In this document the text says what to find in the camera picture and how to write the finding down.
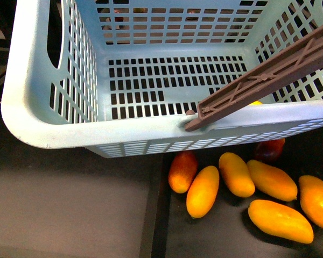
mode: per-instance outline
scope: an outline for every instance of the dark surface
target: dark surface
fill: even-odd
[[[218,166],[224,152],[234,152],[245,161],[252,157],[254,144],[198,150],[199,170]],[[323,128],[287,138],[280,159],[273,164],[297,183],[301,175],[323,179]],[[192,220],[186,210],[186,194],[171,194],[166,257],[323,257],[323,229],[312,224],[314,241],[296,243],[260,231],[250,220],[247,208],[254,199],[269,199],[301,211],[299,201],[284,203],[258,190],[250,198],[235,197],[220,178],[213,208],[201,219]]]
[[[162,155],[31,147],[0,113],[0,257],[148,257],[161,167]]]

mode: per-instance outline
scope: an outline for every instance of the dark tray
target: dark tray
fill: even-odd
[[[249,161],[254,146],[196,150],[199,170],[208,165],[218,167],[224,152],[234,152]],[[210,212],[201,219],[191,219],[186,210],[186,194],[174,193],[167,184],[174,156],[175,153],[164,155],[164,187],[159,192],[152,257],[323,257],[323,229],[313,223],[314,241],[305,245],[267,235],[249,219],[247,208],[254,199],[274,200],[302,213],[298,200],[285,203],[258,190],[250,198],[235,197],[222,178]],[[305,174],[323,179],[323,128],[287,138],[282,156],[273,165],[286,171],[297,184],[299,176]]]

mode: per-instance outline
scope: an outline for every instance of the plastic basket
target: plastic basket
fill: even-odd
[[[49,1],[18,0],[3,119],[41,148],[104,157],[284,138],[323,126],[323,69],[194,132],[197,103],[323,24],[321,1],[62,0],[55,67]]]

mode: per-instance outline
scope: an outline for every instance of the yellow mango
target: yellow mango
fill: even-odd
[[[228,189],[236,196],[249,197],[255,192],[247,164],[236,154],[226,152],[219,158],[220,174]]]
[[[323,181],[315,176],[299,178],[300,205],[307,217],[323,228]]]
[[[186,206],[192,218],[206,215],[212,208],[219,189],[219,171],[215,166],[208,166],[195,177],[187,193]]]
[[[300,243],[313,241],[313,230],[298,211],[270,200],[254,200],[248,213],[251,221],[264,233]]]
[[[258,190],[285,202],[297,199],[297,185],[285,171],[257,160],[250,160],[247,165]]]
[[[249,106],[255,106],[255,105],[263,105],[263,103],[261,101],[254,101],[251,104],[249,104]]]

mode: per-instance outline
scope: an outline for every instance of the basket handle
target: basket handle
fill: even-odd
[[[323,25],[198,104],[195,131],[323,67]]]

